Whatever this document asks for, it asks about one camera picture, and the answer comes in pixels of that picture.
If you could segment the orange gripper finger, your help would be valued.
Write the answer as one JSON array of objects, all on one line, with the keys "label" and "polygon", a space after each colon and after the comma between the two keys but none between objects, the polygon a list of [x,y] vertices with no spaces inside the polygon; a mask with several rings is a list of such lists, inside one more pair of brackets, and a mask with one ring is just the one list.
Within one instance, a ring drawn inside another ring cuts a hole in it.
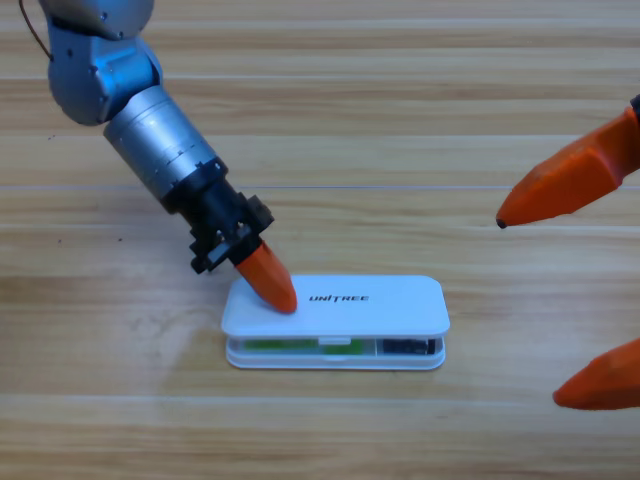
[{"label": "orange gripper finger", "polygon": [[561,407],[612,411],[639,407],[639,340],[618,346],[573,375],[552,398]]},{"label": "orange gripper finger", "polygon": [[608,123],[536,165],[496,214],[501,229],[572,214],[639,169],[639,98]]}]

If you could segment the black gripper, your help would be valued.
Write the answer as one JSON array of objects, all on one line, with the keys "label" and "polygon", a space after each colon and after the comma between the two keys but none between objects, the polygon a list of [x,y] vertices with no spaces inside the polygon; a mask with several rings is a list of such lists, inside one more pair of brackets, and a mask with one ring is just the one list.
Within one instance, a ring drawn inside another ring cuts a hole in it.
[{"label": "black gripper", "polygon": [[161,205],[189,224],[194,238],[191,267],[196,273],[212,271],[228,260],[266,304],[291,314],[298,304],[291,275],[260,237],[274,217],[257,196],[247,198],[236,191],[227,173],[219,158],[199,163],[172,184]]}]

